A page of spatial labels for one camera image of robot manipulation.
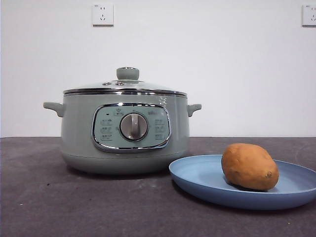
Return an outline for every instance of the table surface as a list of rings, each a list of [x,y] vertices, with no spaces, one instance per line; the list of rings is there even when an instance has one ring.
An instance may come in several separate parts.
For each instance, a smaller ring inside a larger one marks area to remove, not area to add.
[[[191,137],[189,155],[235,142],[316,170],[316,138]],[[316,200],[292,209],[224,207],[182,191],[169,171],[93,175],[63,162],[57,137],[1,139],[1,233],[19,236],[314,236]]]

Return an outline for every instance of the pot base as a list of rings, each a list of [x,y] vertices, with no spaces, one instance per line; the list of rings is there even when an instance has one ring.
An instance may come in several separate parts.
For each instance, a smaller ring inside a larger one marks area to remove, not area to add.
[[[167,168],[168,165],[184,157],[186,151],[171,155],[145,158],[90,158],[63,153],[64,161],[71,167],[96,174],[129,175],[150,173]]]

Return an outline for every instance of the multi-cooker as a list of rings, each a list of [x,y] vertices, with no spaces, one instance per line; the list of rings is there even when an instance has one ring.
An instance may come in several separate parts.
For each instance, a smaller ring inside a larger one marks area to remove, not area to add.
[[[167,168],[189,148],[189,117],[201,104],[187,94],[147,83],[136,68],[118,80],[64,91],[44,102],[62,117],[61,152],[71,167],[92,173],[135,174]]]

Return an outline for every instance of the plastic plate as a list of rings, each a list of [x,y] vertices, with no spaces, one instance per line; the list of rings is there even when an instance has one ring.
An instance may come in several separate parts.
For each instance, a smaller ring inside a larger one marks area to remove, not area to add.
[[[169,170],[184,191],[224,206],[278,210],[297,207],[316,198],[316,172],[311,169],[275,160],[278,183],[270,190],[256,191],[230,184],[222,171],[221,158],[222,155],[181,158],[172,162]]]

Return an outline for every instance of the pot handle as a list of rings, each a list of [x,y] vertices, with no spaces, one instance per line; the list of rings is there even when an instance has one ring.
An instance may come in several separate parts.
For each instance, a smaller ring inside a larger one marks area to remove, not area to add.
[[[202,109],[201,104],[188,105],[188,116],[191,117],[194,111]]]
[[[45,109],[54,110],[56,111],[58,117],[63,117],[65,113],[65,105],[62,103],[56,103],[56,102],[44,102],[43,107]]]

